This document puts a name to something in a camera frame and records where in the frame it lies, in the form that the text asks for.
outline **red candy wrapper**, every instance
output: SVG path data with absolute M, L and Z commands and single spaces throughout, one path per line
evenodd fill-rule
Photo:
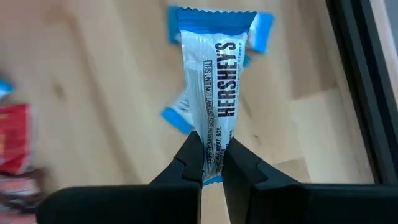
M 21 215 L 16 212 L 0 212 L 0 224 L 36 224 L 35 215 Z
M 0 108 L 0 172 L 19 175 L 31 165 L 30 106 Z

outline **wooden surface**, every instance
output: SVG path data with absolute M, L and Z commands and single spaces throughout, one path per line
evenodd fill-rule
M 167 4 L 275 15 L 267 55 L 249 52 L 235 136 L 303 182 L 373 181 L 323 1 L 0 2 L 0 68 L 35 108 L 38 166 L 50 187 L 150 182 L 186 136 L 159 113 L 184 88 L 166 41 Z M 228 222 L 222 185 L 203 222 Z

